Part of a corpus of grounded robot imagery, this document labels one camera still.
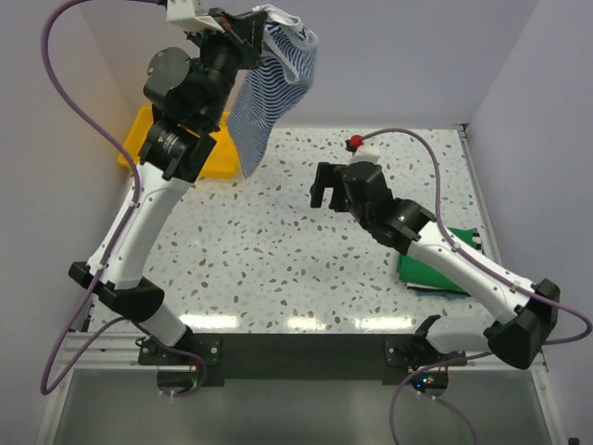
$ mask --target green cloth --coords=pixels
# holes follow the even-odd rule
[[[473,235],[475,234],[473,229],[462,230],[449,228],[449,230],[465,244],[472,248],[477,248],[477,244],[473,241]],[[399,255],[397,271],[399,272],[399,279],[405,283],[416,283],[418,285],[432,286],[446,290],[463,290],[432,267],[406,255]]]

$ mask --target blue striped cloth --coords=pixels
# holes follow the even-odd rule
[[[228,119],[245,178],[261,163],[274,124],[310,89],[317,55],[317,36],[299,18],[262,8],[269,14],[263,66],[247,73]]]

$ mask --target speckled table surface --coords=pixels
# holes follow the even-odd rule
[[[404,333],[436,313],[485,316],[473,299],[419,298],[398,281],[395,251],[350,215],[309,207],[317,162],[347,162],[344,140],[367,131],[275,129],[250,179],[198,181],[183,197],[150,253],[146,277],[195,331]],[[457,132],[419,133],[441,164],[445,223],[483,229]],[[422,146],[400,134],[373,142],[394,196],[433,210],[433,166]],[[114,316],[96,304],[89,331]]]

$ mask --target white wall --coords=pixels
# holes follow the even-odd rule
[[[67,277],[107,229],[122,192],[114,149],[59,99],[40,34],[59,0],[4,2],[0,14],[0,443],[33,443],[42,367],[81,296]],[[132,113],[80,11],[57,24],[52,56],[83,107],[116,136]]]
[[[541,0],[470,125],[470,147],[505,263],[557,282],[593,316],[593,3]],[[562,314],[555,337],[583,326]],[[588,338],[549,348],[573,436],[593,443]]]
[[[164,10],[120,0],[83,7],[128,103],[145,103],[147,64],[182,45]],[[259,0],[210,0],[239,13]],[[319,34],[314,94],[284,123],[468,122],[519,37],[537,0],[276,0]],[[197,54],[190,44],[184,45]]]

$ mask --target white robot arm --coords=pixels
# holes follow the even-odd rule
[[[161,343],[191,348],[191,331],[163,302],[162,289],[143,278],[146,258],[173,207],[197,179],[215,145],[222,112],[239,70],[260,66],[263,29],[268,15],[252,11],[233,16],[207,9],[204,0],[169,0],[167,21],[182,28],[200,47],[191,58],[179,48],[159,51],[148,67],[144,87],[153,104],[154,124],[135,167],[142,189],[131,185],[105,240],[86,262],[75,262],[69,275],[94,288],[112,311],[139,324]],[[105,263],[109,240],[124,214],[134,207]]]
[[[378,155],[370,146],[357,151],[348,165],[320,163],[310,190],[311,206],[320,207],[324,189],[333,188],[330,209],[349,211],[380,244],[441,272],[482,303],[496,320],[487,325],[487,320],[481,319],[430,317],[419,329],[426,348],[442,354],[491,350],[511,366],[528,368],[556,325],[557,311],[516,289],[531,288],[545,299],[558,301],[558,287],[549,280],[535,284],[471,248],[463,250],[473,260],[468,261],[459,253],[461,244],[451,246],[443,237],[434,214],[414,201],[393,198],[381,167],[374,164]],[[481,268],[504,276],[512,286]]]

